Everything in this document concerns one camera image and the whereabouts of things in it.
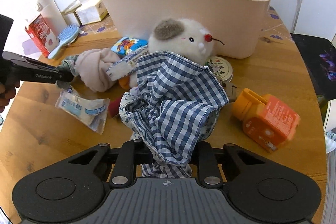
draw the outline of rolled pink towel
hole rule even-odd
[[[115,84],[106,71],[119,60],[119,56],[109,48],[93,49],[78,56],[75,71],[79,73],[81,80],[92,91],[104,92]]]

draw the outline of orange bottle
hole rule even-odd
[[[246,88],[233,104],[232,115],[243,121],[244,133],[268,152],[291,140],[300,122],[300,116],[278,98]]]

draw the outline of red box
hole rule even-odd
[[[31,20],[25,30],[45,57],[48,57],[49,53],[59,44],[59,39],[54,35],[41,14]]]

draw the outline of wooden table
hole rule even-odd
[[[119,34],[107,32],[80,37],[56,61],[92,48],[110,47]],[[320,223],[326,192],[326,151],[320,110],[303,60],[293,42],[265,42],[260,39],[255,53],[246,59],[227,59],[234,72],[232,82],[240,91],[248,87],[258,94],[271,93],[291,106],[301,117],[293,141],[273,154],[263,150],[242,131],[242,124],[231,118],[231,104],[223,107],[217,125],[208,138],[213,147],[235,143],[280,164],[312,177],[320,186],[322,200],[313,221]],[[89,99],[115,99],[124,92],[115,85],[105,93],[94,94],[83,83],[74,87]],[[19,217],[11,201],[15,183],[23,176],[67,158],[98,143],[120,147],[131,130],[118,119],[108,117],[102,135],[54,107],[60,90],[55,85],[24,83],[0,133],[0,205],[13,223]]]

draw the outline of metal screw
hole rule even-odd
[[[221,179],[218,177],[206,177],[204,182],[209,185],[216,185],[221,182]]]
[[[127,179],[127,177],[117,176],[117,177],[112,178],[111,181],[114,184],[122,185],[122,184],[125,184],[128,181],[128,179]]]

